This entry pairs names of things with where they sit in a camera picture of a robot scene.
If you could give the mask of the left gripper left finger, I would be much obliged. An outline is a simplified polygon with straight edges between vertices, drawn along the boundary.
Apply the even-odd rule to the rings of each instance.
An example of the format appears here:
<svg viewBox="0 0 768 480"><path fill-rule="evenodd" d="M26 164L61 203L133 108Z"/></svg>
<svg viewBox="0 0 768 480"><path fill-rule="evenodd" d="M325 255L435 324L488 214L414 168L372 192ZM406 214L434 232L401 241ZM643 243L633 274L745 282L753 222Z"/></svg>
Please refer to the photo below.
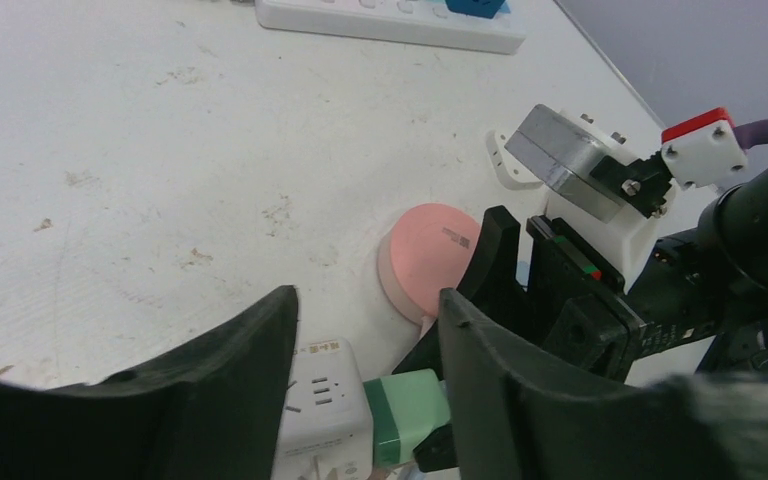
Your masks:
<svg viewBox="0 0 768 480"><path fill-rule="evenodd" d="M94 385L0 382L0 479L268 479L297 336L293 286Z"/></svg>

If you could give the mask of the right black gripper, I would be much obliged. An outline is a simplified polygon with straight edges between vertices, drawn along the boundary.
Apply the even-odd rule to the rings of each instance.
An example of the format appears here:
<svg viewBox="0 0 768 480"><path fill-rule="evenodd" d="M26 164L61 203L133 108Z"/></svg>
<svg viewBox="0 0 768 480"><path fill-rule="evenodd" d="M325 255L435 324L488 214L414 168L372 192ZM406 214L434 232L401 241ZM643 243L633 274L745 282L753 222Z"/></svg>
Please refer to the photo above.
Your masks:
<svg viewBox="0 0 768 480"><path fill-rule="evenodd" d="M524 331L524 290L516 280L521 224L503 206L485 211L475 252L454 289L514 333ZM527 294L535 344L599 377L622 381L634 361L705 339L726 325L726 296L703 268L693 229L659 238L635 283L565 221L526 224L533 250ZM393 369L444 376L438 316Z"/></svg>

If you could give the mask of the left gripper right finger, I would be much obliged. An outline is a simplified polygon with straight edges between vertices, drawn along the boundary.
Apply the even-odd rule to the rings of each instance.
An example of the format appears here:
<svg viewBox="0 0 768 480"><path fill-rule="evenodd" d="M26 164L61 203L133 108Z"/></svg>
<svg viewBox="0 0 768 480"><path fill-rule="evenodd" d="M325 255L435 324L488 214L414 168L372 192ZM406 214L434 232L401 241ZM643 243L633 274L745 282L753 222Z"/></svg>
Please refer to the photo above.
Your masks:
<svg viewBox="0 0 768 480"><path fill-rule="evenodd" d="M452 289L437 325L465 479L768 479L768 372L627 386L541 350Z"/></svg>

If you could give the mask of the pink round disc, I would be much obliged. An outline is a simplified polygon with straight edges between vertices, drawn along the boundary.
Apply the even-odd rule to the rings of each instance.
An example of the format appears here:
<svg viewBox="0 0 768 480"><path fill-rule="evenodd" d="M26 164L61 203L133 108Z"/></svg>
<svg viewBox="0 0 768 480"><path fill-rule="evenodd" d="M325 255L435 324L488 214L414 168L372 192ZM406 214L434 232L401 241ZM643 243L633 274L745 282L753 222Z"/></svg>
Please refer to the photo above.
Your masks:
<svg viewBox="0 0 768 480"><path fill-rule="evenodd" d="M441 203L403 213L380 242L377 272L394 308L427 332L438 316L439 293L463 279L475 252L480 224Z"/></svg>

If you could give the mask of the green plug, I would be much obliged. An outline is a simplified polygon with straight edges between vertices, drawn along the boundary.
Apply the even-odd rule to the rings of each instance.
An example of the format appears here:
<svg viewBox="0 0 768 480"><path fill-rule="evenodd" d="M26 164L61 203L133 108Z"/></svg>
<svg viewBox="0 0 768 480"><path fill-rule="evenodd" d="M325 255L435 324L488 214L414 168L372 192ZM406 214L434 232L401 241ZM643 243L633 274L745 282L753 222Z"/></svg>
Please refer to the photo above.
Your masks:
<svg viewBox="0 0 768 480"><path fill-rule="evenodd" d="M363 387L373 418L375 469L411 461L420 443L450 423L446 392L431 369L379 377Z"/></svg>

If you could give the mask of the white cube adapter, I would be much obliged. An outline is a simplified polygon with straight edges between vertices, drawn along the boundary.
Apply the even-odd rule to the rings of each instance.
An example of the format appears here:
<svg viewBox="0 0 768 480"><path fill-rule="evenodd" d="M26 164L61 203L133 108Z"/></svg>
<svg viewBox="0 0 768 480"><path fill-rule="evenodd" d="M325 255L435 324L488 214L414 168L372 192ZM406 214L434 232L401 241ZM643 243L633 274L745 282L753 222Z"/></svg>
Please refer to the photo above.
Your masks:
<svg viewBox="0 0 768 480"><path fill-rule="evenodd" d="M282 412L274 479L368 478L373 418L350 343L299 345Z"/></svg>

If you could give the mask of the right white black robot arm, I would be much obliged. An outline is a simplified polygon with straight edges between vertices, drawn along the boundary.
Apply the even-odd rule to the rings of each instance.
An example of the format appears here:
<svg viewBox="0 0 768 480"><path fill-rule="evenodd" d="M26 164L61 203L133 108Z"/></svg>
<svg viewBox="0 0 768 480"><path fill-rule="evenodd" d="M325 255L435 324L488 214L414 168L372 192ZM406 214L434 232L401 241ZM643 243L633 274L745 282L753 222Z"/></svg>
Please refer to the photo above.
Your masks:
<svg viewBox="0 0 768 480"><path fill-rule="evenodd" d="M457 291L550 354L623 381L639 359L768 321L768 168L647 247L638 277L563 219L490 208Z"/></svg>

